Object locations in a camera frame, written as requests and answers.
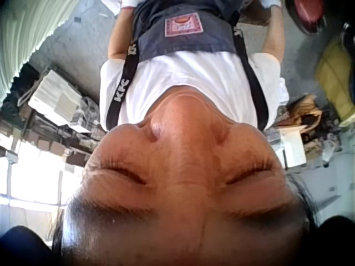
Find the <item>yellow object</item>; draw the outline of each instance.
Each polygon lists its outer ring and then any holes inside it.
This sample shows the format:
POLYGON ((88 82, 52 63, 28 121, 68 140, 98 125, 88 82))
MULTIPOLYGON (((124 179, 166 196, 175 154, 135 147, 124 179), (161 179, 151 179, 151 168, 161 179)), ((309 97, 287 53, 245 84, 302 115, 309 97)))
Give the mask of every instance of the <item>yellow object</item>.
POLYGON ((351 63, 341 40, 335 38, 323 52, 316 71, 316 79, 338 112, 341 127, 355 122, 355 106, 349 95, 351 63))

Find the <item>nose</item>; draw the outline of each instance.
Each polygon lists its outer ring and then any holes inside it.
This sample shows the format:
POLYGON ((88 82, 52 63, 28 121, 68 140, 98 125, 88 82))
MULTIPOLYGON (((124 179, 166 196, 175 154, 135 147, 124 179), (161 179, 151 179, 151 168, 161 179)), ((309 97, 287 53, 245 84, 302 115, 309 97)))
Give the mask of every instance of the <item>nose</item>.
POLYGON ((221 123, 208 103, 193 95, 173 98, 153 114, 150 123, 157 139, 174 146, 190 146, 195 152, 218 142, 221 131, 221 123))
POLYGON ((226 135, 226 123, 204 99, 179 95, 152 114, 150 125, 169 150, 170 185, 211 183, 218 163, 215 149, 226 135))

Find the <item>dark blue apron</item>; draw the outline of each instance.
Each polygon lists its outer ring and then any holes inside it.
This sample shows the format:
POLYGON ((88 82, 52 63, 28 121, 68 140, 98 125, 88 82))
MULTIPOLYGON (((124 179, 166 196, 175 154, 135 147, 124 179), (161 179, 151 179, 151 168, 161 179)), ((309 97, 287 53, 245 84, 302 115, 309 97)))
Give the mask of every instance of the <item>dark blue apron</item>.
POLYGON ((118 123, 121 105, 138 63, 178 51, 237 54, 246 73, 256 110, 258 129, 268 122, 268 107, 260 83, 249 64, 242 31, 236 24, 242 0, 146 0, 135 11, 133 42, 128 49, 121 80, 106 118, 106 128, 118 123), (166 20, 197 13, 203 32, 166 37, 166 20))

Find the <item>eyebrow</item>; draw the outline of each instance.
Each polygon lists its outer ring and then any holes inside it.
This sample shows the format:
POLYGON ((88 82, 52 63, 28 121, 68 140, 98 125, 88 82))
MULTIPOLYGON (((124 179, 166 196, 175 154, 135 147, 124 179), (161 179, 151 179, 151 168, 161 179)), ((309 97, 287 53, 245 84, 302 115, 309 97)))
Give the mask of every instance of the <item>eyebrow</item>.
POLYGON ((277 228, 295 222, 304 216, 301 204, 284 203, 272 209, 257 212, 224 212, 224 216, 233 222, 243 222, 257 228, 277 228))
POLYGON ((101 206, 80 198, 74 198, 70 202, 68 211, 75 221, 86 219, 89 223, 97 223, 101 226, 103 223, 148 222, 158 217, 154 209, 101 206))

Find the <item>closed eye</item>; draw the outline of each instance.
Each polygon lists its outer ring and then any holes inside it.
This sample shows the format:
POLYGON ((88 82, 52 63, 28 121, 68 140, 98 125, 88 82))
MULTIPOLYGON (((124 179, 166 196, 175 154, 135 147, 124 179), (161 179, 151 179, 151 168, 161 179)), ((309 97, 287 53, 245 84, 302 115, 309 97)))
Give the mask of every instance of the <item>closed eye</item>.
POLYGON ((143 180, 139 175, 131 172, 130 170, 123 168, 122 165, 117 161, 107 160, 105 162, 102 162, 100 165, 100 169, 117 172, 123 176, 128 177, 129 179, 131 179, 137 184, 146 185, 146 181, 143 180))
POLYGON ((265 160, 260 163, 255 163, 251 166, 246 167, 245 169, 238 169, 237 173, 231 180, 227 180, 227 185, 233 185, 236 182, 239 182, 251 175, 254 175, 259 172, 271 171, 273 163, 271 160, 265 160))

